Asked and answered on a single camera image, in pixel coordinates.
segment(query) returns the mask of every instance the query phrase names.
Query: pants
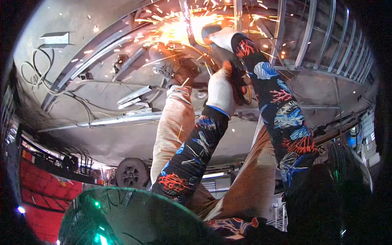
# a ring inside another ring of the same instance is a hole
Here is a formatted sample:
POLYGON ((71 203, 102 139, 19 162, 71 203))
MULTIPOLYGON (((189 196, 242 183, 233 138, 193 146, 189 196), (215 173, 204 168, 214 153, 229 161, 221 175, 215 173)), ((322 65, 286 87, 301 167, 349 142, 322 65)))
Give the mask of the pants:
MULTIPOLYGON (((184 86, 169 89, 154 145, 152 183, 188 138, 194 120, 191 88, 184 86)), ((259 120, 259 131, 256 130, 253 147, 226 195, 217 200, 200 184, 191 201, 185 205, 201 219, 267 217, 275 190, 277 163, 267 129, 262 124, 259 120)))

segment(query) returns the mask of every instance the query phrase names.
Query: patterned arm sleeve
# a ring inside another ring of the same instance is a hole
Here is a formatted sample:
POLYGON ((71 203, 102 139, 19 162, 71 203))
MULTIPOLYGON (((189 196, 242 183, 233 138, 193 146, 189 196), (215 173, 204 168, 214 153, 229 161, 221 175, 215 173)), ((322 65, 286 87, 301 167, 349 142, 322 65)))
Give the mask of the patterned arm sleeve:
POLYGON ((293 175, 307 170, 318 156, 312 135, 289 87, 255 44, 244 35, 236 34, 231 45, 252 79, 261 116, 288 189, 293 175))
POLYGON ((206 106, 190 136, 162 169, 152 190, 185 204, 201 182, 228 122, 227 115, 206 106))

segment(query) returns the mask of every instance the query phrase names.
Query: gloved hand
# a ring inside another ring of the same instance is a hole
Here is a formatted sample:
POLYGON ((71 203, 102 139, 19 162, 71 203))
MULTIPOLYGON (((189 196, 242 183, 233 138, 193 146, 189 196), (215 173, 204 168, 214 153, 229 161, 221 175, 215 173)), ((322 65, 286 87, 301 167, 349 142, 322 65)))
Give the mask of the gloved hand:
POLYGON ((225 27, 218 32, 208 35, 207 38, 213 41, 219 47, 227 49, 230 52, 234 53, 231 47, 231 39, 237 33, 239 33, 237 30, 231 27, 225 27))
POLYGON ((211 76, 208 83, 208 100, 206 103, 206 105, 218 111, 222 110, 229 118, 237 108, 233 96, 233 87, 229 82, 231 71, 230 62, 225 61, 223 68, 211 76))

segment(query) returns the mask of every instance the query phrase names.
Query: fluorescent light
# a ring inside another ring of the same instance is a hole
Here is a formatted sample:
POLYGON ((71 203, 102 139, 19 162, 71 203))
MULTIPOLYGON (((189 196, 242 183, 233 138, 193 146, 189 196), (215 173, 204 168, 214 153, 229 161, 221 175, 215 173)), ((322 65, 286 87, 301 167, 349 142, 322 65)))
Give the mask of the fluorescent light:
POLYGON ((215 174, 205 174, 205 175, 203 175, 203 179, 204 179, 204 178, 212 178, 212 177, 223 176, 224 174, 225 174, 224 172, 215 173, 215 174))
POLYGON ((25 213, 24 208, 22 208, 21 206, 19 206, 19 207, 17 208, 17 210, 18 210, 21 214, 24 214, 24 213, 25 213))

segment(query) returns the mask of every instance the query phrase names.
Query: red wall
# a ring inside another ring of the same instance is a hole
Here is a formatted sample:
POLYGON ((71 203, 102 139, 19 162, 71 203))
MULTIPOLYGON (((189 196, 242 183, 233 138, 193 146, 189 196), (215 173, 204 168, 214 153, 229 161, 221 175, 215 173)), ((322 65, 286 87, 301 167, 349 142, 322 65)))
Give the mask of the red wall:
MULTIPOLYGON (((21 158, 20 161, 20 182, 22 190, 22 200, 35 203, 42 207, 62 210, 51 198, 44 198, 35 193, 30 193, 26 189, 39 192, 54 198, 60 206, 67 209, 69 201, 73 200, 82 192, 82 183, 77 181, 63 181, 59 177, 49 174, 34 166, 31 162, 21 158)), ((56 242, 60 229, 63 213, 41 210, 23 204, 27 223, 41 241, 56 242)))

